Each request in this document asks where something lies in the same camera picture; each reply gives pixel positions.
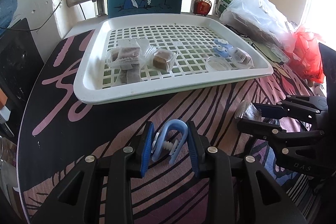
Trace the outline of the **brown cube packet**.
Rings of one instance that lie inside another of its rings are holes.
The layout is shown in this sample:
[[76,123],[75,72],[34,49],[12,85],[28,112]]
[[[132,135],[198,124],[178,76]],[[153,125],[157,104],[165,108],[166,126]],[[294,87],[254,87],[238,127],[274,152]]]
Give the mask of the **brown cube packet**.
[[141,82],[140,69],[133,68],[130,70],[121,70],[119,74],[119,81],[122,85]]
[[178,54],[173,51],[158,48],[150,56],[149,65],[160,71],[170,72],[173,69],[177,57]]
[[237,106],[234,115],[235,119],[247,119],[249,121],[262,121],[261,111],[259,111],[251,101],[243,100]]
[[121,39],[118,40],[118,57],[114,66],[121,70],[131,70],[133,65],[142,67],[146,63],[147,50],[150,47],[147,39]]
[[230,53],[233,62],[240,69],[251,69],[254,67],[252,57],[240,48],[233,48]]
[[112,48],[106,53],[106,63],[110,68],[121,68],[126,62],[126,48]]

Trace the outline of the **blue screw clip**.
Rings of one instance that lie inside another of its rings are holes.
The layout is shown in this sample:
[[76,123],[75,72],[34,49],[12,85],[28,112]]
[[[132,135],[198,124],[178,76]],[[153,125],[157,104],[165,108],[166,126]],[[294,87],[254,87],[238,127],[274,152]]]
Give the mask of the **blue screw clip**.
[[[169,140],[168,136],[172,131],[180,134],[180,137]],[[188,134],[189,128],[184,121],[173,119],[166,122],[162,130],[154,135],[151,145],[151,160],[158,161],[162,152],[166,151],[170,157],[169,164],[173,165],[187,141]]]

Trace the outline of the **red lidded jar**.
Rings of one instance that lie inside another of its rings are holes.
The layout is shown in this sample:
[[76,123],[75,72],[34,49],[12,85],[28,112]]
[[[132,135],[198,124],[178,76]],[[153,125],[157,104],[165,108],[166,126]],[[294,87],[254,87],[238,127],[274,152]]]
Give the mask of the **red lidded jar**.
[[193,4],[191,6],[193,14],[201,16],[207,16],[211,7],[211,0],[193,0]]

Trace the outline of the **white perforated plastic tray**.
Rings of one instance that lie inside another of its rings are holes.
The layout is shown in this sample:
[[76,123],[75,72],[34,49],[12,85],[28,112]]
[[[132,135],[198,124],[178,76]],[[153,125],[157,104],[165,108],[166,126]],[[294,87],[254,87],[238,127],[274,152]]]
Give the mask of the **white perforated plastic tray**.
[[73,90],[98,105],[269,76],[270,63],[240,36],[208,17],[142,14],[101,22]]

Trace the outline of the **blue flower clip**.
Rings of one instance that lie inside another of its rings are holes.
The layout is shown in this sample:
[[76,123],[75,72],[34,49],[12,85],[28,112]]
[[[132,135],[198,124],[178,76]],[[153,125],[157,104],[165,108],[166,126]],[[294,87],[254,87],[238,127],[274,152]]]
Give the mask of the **blue flower clip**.
[[213,47],[215,53],[224,58],[230,57],[230,52],[234,47],[229,42],[224,39],[214,39],[214,43],[216,44]]

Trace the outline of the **blue water jug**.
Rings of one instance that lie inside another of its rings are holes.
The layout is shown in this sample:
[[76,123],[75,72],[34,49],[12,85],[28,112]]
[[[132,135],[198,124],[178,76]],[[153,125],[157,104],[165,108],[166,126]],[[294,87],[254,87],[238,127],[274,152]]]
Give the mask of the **blue water jug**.
[[8,28],[13,16],[18,7],[18,0],[1,0],[0,1],[0,34],[5,32],[5,29]]

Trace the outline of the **green white box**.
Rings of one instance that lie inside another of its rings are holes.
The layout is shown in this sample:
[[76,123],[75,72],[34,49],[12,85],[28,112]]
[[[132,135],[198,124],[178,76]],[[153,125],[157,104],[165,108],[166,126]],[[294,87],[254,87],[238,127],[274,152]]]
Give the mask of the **green white box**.
[[215,15],[220,17],[232,1],[233,0],[217,0],[215,4]]

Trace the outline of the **red plastic bag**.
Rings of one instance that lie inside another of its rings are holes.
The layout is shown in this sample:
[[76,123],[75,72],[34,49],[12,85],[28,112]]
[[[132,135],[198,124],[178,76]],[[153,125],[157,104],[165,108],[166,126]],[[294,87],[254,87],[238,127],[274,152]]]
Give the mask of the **red plastic bag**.
[[293,36],[295,45],[293,52],[289,53],[289,66],[303,80],[322,84],[325,78],[319,51],[319,43],[323,42],[322,37],[307,31],[304,26],[299,26]]

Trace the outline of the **clear plastic bag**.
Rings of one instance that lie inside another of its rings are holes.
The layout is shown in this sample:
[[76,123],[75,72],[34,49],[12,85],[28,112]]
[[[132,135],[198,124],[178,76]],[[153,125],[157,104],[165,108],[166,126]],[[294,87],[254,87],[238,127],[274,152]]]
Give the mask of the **clear plastic bag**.
[[255,41],[274,43],[289,53],[294,51],[294,29],[269,0],[233,0],[220,21]]

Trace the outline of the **black speaker cabinet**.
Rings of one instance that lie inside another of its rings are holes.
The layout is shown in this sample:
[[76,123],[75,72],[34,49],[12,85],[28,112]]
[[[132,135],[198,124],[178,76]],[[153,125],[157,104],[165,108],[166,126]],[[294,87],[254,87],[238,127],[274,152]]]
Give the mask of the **black speaker cabinet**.
[[11,116],[21,119],[44,62],[26,18],[1,34],[1,89]]

